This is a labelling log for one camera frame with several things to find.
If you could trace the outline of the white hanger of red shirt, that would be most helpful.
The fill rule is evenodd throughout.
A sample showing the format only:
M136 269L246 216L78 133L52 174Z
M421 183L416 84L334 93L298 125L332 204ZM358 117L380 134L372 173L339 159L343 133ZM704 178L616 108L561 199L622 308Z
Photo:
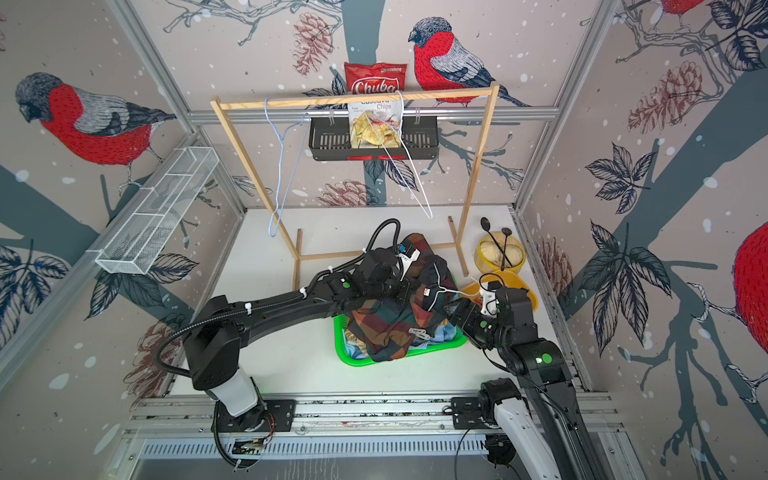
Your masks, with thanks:
M477 293L471 294L465 291L451 289L447 286L444 286L442 284L443 280L444 277L440 275L440 271L435 272L434 270L431 270L423 272L418 277L422 299L433 300L441 294L459 295L466 298L474 298L477 296Z

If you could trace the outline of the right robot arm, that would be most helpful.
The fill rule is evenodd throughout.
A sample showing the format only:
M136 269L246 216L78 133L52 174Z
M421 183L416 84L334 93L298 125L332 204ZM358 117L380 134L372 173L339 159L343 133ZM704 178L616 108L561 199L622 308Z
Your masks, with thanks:
M573 378L559 347L539 335L528 292L481 289L446 308L449 321L484 353L494 351L508 378L478 392L480 418L495 425L532 479L606 479L605 467L578 405Z

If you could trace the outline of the dark red plaid shirt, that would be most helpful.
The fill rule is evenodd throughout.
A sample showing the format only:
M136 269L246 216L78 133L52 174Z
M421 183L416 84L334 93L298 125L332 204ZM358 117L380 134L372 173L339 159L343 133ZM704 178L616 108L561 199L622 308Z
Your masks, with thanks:
M413 245L420 251L418 260L406 274L411 281L410 287L402 296L375 300L369 307L346 316L347 329L366 343L369 358L377 363L404 358L414 342L409 328L433 330L445 320L450 322L448 308L459 297L441 294L436 299L423 300L418 281L423 272L440 271L444 277L442 284L451 289L457 289L455 278L447 261L434 252L422 234L412 233L402 243Z

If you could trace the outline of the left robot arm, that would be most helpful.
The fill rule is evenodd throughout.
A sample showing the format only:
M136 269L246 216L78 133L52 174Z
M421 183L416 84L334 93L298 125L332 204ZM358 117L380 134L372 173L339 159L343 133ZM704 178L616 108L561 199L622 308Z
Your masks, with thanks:
M401 223L383 221L363 253L322 270L298 290L260 300L230 303L224 295L208 301L198 318L163 340L153 364L192 381L230 416L249 415L262 405L255 382L239 364L251 343L304 321L349 315L397 295L406 267L399 243Z

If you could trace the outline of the white wire hanger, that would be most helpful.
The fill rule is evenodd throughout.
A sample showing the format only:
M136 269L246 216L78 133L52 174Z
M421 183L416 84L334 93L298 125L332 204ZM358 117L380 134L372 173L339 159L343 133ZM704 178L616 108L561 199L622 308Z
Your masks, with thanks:
M279 227L282 225L283 214L286 208L288 189L293 184L296 170L301 160L301 153L298 153L296 156L296 160L294 162L293 168L291 170L290 176L288 177L287 182L284 182L283 166L284 166L285 151L286 151L286 137L291 129L305 127L304 136L302 137L302 139L305 140L310 130L310 125L309 125L310 116L307 113L304 113L298 122L294 122L289 126L287 126L283 131L280 131L277 128L276 123L273 122L271 119L271 116L269 113L268 99L266 99L264 102L263 110L265 114L265 119L267 120L268 125L272 128L273 133L279 145L279 156L278 156L278 163L277 163L278 178L277 178L277 185L275 188L275 204L274 204L272 213L270 214L269 224L267 229L268 235L271 238L274 238L277 236Z

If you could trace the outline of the yellow plaid flannel shirt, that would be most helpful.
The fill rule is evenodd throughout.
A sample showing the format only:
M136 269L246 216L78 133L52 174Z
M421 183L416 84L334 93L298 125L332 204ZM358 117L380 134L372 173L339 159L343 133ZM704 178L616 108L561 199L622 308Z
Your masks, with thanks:
M356 361L369 359L366 343L348 329L343 330L342 345L343 351L348 358Z

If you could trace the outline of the light blue long-sleeve shirt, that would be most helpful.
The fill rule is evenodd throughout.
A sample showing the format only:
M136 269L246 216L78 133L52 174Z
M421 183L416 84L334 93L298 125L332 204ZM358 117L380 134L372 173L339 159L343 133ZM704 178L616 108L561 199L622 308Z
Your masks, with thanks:
M438 324L433 330L425 329L432 339L419 341L414 338L413 347L417 349L452 349L461 346L464 337L461 332L447 320Z

